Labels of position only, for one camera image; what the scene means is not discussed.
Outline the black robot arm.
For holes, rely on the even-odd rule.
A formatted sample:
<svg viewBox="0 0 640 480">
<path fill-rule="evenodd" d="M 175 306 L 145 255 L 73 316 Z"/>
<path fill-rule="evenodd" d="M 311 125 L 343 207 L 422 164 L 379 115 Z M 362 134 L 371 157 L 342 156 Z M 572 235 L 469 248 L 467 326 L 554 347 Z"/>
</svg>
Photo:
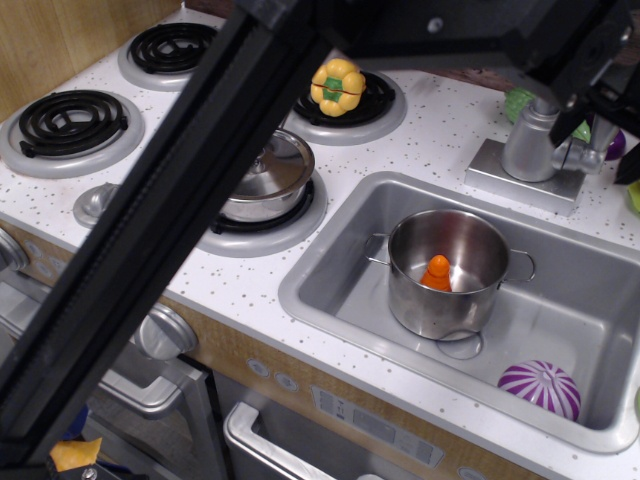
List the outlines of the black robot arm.
<svg viewBox="0 0 640 480">
<path fill-rule="evenodd" d="M 639 129 L 604 73 L 628 1 L 239 1 L 141 157 L 1 368 L 1 475 L 49 453 L 333 49 L 367 68 L 500 70 L 561 111 Z"/>
</svg>

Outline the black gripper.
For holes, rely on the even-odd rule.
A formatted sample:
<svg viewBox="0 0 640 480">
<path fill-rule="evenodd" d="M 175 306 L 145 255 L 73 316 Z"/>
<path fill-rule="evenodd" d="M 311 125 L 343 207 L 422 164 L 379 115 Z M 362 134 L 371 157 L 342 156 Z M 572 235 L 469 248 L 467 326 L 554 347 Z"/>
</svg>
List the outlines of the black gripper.
<svg viewBox="0 0 640 480">
<path fill-rule="evenodd" d="M 576 61 L 562 69 L 566 103 L 550 130 L 551 145 L 559 147 L 576 138 L 589 143 L 591 130 L 587 117 L 593 113 L 614 125 L 639 124 L 639 64 L 610 63 L 595 80 L 594 72 L 581 72 Z M 614 183 L 631 185 L 640 178 L 640 144 L 620 160 Z"/>
</svg>

